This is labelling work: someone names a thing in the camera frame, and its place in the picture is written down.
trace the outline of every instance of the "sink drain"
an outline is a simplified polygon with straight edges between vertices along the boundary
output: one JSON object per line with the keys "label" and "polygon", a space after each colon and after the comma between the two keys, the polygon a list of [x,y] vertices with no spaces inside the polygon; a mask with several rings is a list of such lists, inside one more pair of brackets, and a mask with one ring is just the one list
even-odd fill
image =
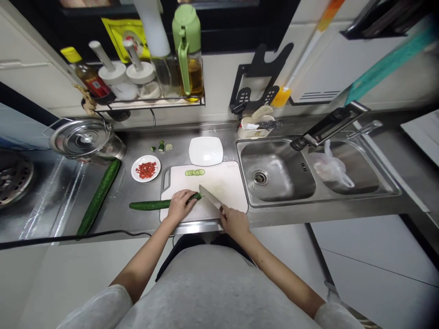
{"label": "sink drain", "polygon": [[266,173],[266,171],[263,170],[256,170],[253,173],[253,180],[256,184],[260,185],[260,186],[265,186],[268,184],[268,174]]}

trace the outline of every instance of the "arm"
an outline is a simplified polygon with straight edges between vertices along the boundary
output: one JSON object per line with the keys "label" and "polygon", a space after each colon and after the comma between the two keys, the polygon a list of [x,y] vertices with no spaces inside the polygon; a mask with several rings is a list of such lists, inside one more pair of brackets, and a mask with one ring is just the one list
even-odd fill
{"label": "arm", "polygon": [[193,199],[186,205],[193,194],[194,191],[183,190],[172,196],[168,216],[110,284],[124,286],[133,304],[140,299],[145,290],[169,236],[197,202],[197,199]]}
{"label": "arm", "polygon": [[262,272],[275,284],[294,304],[300,307],[311,318],[325,301],[317,295],[302,279],[274,256],[250,232],[247,215],[223,205],[220,219],[224,230],[247,252]]}

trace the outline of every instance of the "cutting board handle hole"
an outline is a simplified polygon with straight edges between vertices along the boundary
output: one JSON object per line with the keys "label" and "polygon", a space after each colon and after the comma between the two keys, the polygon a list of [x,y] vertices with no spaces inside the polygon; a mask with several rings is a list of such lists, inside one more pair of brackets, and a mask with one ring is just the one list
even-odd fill
{"label": "cutting board handle hole", "polygon": [[164,191],[166,191],[168,188],[169,188],[169,186],[171,185],[171,174],[170,174],[170,169],[169,168],[166,168],[165,169],[165,172],[164,172],[164,174],[163,174],[163,189],[162,189],[162,193],[164,192]]}

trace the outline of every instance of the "stainless steel sink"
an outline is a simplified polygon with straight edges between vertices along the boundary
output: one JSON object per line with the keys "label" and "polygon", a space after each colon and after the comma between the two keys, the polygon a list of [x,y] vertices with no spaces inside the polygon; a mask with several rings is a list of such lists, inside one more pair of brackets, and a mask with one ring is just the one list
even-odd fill
{"label": "stainless steel sink", "polygon": [[249,143],[240,158],[252,204],[306,199],[316,191],[304,156],[286,140]]}
{"label": "stainless steel sink", "polygon": [[[325,153],[324,147],[308,148],[309,153]],[[330,190],[344,195],[367,194],[380,188],[380,180],[363,154],[350,143],[342,141],[331,142],[332,155],[340,159],[346,166],[346,174],[354,182],[355,187],[349,188],[336,181],[324,181]]]}
{"label": "stainless steel sink", "polygon": [[289,145],[289,138],[238,141],[236,148],[249,203],[253,207],[272,207],[399,195],[398,185],[369,146],[360,138],[350,141],[344,137],[345,134],[333,136],[331,150],[346,165],[353,188],[320,179],[310,165],[309,153],[324,153],[323,147],[298,152]]}

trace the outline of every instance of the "yellow label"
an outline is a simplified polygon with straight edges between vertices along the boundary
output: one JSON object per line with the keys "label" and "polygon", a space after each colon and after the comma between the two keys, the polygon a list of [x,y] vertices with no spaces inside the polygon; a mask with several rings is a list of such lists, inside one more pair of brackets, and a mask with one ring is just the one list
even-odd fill
{"label": "yellow label", "polygon": [[129,63],[129,55],[123,46],[125,40],[132,40],[137,56],[141,60],[150,59],[145,32],[141,20],[110,20],[102,18],[105,29],[113,42],[122,63]]}

